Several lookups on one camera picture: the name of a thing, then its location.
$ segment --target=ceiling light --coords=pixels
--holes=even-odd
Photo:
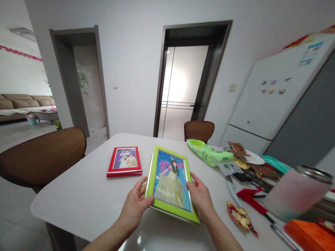
[[[31,30],[28,30],[26,28],[16,28],[16,29],[9,29],[9,31],[36,43],[35,34]]]

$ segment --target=orange box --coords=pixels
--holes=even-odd
[[[284,229],[305,251],[335,250],[335,236],[316,223],[291,220]]]

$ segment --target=glass door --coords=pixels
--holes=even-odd
[[[169,47],[163,84],[158,138],[184,141],[208,51],[206,46]]]

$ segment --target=ceiling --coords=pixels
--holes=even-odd
[[[37,43],[11,33],[8,29],[24,27],[32,29],[24,0],[1,0],[0,45],[40,56]]]

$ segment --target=sofa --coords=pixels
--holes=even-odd
[[[0,94],[0,122],[25,119],[31,112],[52,106],[52,96]]]

